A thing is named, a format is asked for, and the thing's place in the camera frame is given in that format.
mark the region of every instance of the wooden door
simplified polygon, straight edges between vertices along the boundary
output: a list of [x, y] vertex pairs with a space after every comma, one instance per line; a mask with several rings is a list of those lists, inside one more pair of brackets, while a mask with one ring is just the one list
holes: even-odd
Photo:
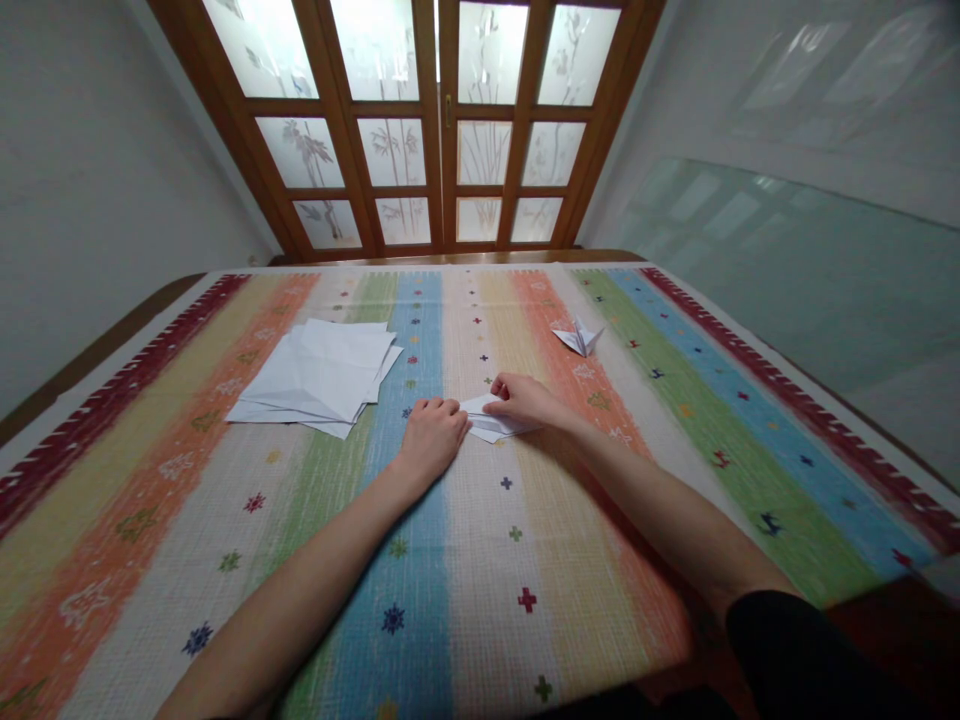
[[572, 245], [663, 6], [149, 2], [297, 262]]
[[573, 245], [662, 9], [440, 0], [447, 252]]
[[289, 259], [442, 247], [432, 0], [150, 0]]

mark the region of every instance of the person's right hand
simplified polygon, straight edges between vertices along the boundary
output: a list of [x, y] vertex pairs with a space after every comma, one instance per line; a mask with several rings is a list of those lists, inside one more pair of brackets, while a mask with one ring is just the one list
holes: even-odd
[[490, 392], [503, 402], [487, 403], [483, 411], [488, 415], [503, 415], [530, 423], [556, 427], [574, 415], [574, 412], [554, 397], [529, 375], [500, 373]]

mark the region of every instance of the forearm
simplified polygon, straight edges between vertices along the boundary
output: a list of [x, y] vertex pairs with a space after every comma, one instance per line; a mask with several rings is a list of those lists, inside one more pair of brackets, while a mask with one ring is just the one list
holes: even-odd
[[390, 466], [244, 602], [194, 661], [158, 718], [242, 717], [324, 636], [384, 535], [410, 506]]
[[644, 538], [724, 622], [729, 606], [760, 589], [797, 594], [759, 547], [693, 488], [575, 413], [557, 429]]

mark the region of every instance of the person's left hand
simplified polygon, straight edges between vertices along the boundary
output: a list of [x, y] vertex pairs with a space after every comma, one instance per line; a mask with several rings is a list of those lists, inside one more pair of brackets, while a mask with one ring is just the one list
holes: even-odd
[[404, 481], [411, 483], [414, 499], [450, 466], [471, 427], [473, 423], [456, 400], [417, 400], [407, 421], [403, 445], [391, 463]]

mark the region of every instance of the colorful striped tablecloth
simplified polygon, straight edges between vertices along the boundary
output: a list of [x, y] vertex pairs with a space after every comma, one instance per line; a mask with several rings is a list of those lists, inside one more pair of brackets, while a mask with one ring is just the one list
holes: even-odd
[[[574, 315], [596, 353], [551, 332]], [[346, 441], [223, 421], [306, 318], [403, 355]], [[529, 373], [727, 513], [814, 603], [955, 552], [957, 497], [649, 264], [213, 273], [0, 453], [0, 715], [145, 718], [389, 462], [420, 397]], [[546, 431], [468, 436], [285, 716], [532, 713], [683, 663], [677, 585]]]

